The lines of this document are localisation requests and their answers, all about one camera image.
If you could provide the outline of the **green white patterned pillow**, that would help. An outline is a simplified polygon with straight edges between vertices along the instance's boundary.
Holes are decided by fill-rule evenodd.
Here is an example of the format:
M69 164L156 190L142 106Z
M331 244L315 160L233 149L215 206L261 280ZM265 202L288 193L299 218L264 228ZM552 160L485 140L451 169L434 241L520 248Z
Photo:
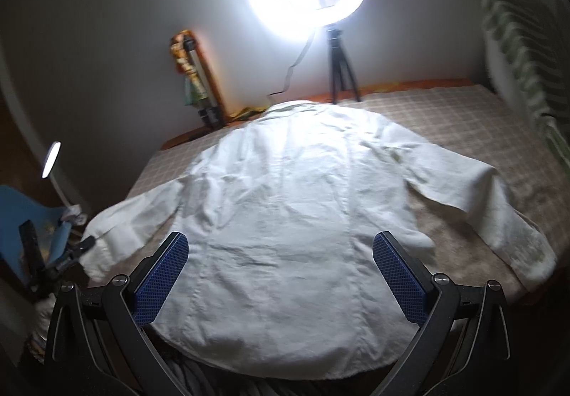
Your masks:
M539 0L480 0L486 68L503 102L569 169L569 50Z

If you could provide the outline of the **blue chair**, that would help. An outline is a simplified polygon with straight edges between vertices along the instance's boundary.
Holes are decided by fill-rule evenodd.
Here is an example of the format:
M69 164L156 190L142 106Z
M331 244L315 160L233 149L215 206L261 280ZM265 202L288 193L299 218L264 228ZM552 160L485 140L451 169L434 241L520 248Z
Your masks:
M72 229L63 220L66 209L46 207L1 186L1 260L22 284L64 254Z

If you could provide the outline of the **white shirt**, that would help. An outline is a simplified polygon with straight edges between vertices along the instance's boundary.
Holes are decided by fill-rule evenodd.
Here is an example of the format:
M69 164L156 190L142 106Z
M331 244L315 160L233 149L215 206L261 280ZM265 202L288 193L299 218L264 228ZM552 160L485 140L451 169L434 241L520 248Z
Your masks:
M372 254L387 231L436 264L411 190L460 212L525 287L553 272L552 246L493 166L378 113L309 102L273 106L179 178L98 214L81 264L102 282L168 226L189 248L154 324L165 341L240 374L343 379L390 365L415 334Z

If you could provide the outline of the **small white desk lamp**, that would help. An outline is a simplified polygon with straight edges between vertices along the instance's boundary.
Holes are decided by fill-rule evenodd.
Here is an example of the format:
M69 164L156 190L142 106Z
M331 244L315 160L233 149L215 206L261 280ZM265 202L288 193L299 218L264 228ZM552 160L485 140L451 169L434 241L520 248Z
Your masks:
M46 156L45 156L45 161L43 162L43 166L42 166L42 179L43 180L49 180L49 182L51 182L51 184L53 186L53 189L56 191L57 195L61 199L62 203L66 207L71 207L72 202L69 201L69 199L67 198L67 196L63 192L63 189L61 189L61 186L59 186L56 178L53 175L53 169L54 169L54 166L55 166L56 161L58 159L59 152L61 150L61 146L62 146L62 144L60 141L54 141L50 145L50 147L46 153Z

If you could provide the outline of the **folded silver tripod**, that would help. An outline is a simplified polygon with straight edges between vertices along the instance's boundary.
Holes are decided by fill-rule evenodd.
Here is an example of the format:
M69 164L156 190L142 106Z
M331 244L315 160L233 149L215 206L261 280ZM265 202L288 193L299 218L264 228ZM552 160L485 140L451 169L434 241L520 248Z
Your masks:
M223 115L199 59L196 40L192 36L183 35L183 49L188 55L188 59L191 61L191 65L200 79L200 85L206 94L206 99L200 100L201 106L198 108L203 123L210 129L222 129L225 126Z

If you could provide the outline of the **beige checked bed blanket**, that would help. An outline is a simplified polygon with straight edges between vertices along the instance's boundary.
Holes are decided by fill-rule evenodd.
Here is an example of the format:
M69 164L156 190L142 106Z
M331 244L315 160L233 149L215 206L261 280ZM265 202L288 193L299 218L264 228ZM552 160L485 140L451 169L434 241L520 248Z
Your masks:
M547 238L558 257L569 249L569 182L537 135L497 98L480 86L433 88L425 91L368 96L361 103L340 106L378 113L434 143L498 171L511 206ZM183 175L197 156L235 129L212 133L194 145L154 156L130 198ZM525 287L515 272L482 242L460 212L434 202L415 190L409 205L418 230L435 245L436 264L454 280L475 285L497 279L508 300L521 298ZM117 266L133 268L163 241L168 226Z

